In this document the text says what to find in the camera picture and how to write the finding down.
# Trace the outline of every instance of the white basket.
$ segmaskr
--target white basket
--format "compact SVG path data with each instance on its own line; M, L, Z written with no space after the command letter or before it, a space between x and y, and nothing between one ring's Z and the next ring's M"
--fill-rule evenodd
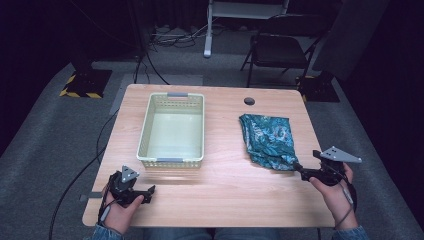
M204 99L196 93L150 95L137 151L145 167L200 167L204 154Z

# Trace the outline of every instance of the folding chair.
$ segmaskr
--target folding chair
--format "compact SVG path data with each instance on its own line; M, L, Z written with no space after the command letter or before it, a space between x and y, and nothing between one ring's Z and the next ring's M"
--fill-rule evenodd
M265 20L258 33L250 39L250 50L240 69L250 63L246 87L250 86L253 65L257 67L303 69L299 81L305 78L318 42L329 26L320 15L281 14ZM300 38L314 39L304 51Z

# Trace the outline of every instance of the finger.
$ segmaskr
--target finger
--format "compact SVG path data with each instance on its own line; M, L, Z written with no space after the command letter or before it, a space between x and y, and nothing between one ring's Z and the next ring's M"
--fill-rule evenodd
M108 191L106 195L106 204L109 204L113 202L114 200L115 198L112 196L112 193Z
M346 174L347 179L349 180L350 183L352 183L352 180L353 180L353 171L352 171L352 169L346 163L343 163L343 167L344 167L344 170L345 170L345 174Z
M143 202L143 199L144 199L143 195L138 196L136 199L134 199L134 201L130 205L128 205L126 209L130 211L131 213L134 213Z
M309 182L314 186L320 193L324 194L327 190L327 186L322 183L318 178L311 177Z

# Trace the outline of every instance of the crumpled fabric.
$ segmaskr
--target crumpled fabric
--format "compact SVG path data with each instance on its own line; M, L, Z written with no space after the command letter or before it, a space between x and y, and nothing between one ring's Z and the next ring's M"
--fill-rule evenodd
M243 114L239 119L252 162L269 169L294 171L293 164L299 160L288 118Z

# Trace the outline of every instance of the hand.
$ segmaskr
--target hand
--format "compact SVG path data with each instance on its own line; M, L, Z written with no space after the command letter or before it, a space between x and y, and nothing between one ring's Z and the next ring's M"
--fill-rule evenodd
M350 169L350 167L346 163L343 163L343 167L346 171L346 176L349 182L351 183L353 179L353 171L352 169ZM343 180L340 182L340 184L343 187L340 186L340 184L329 187L314 177L311 177L309 179L309 182L324 197L325 204L327 205L328 209L333 214L333 218L335 221L335 225L337 226L337 229L352 229L359 226L353 210L350 211L346 219L343 220L343 218L346 216L346 214L349 212L349 210L352 207L351 204L346 199L345 194L343 193L343 188L346 189L346 191L348 191L347 184Z
M117 203L111 204L109 214L104 220L104 225L107 228L110 228L119 232L121 235L125 234L125 232L128 230L130 226L132 216L134 215L137 208L141 205L141 202L143 202L143 199L144 199L143 195L138 196L127 207L122 207L121 205ZM105 206L109 204L110 202L112 202L113 200L114 198L112 194L108 192Z

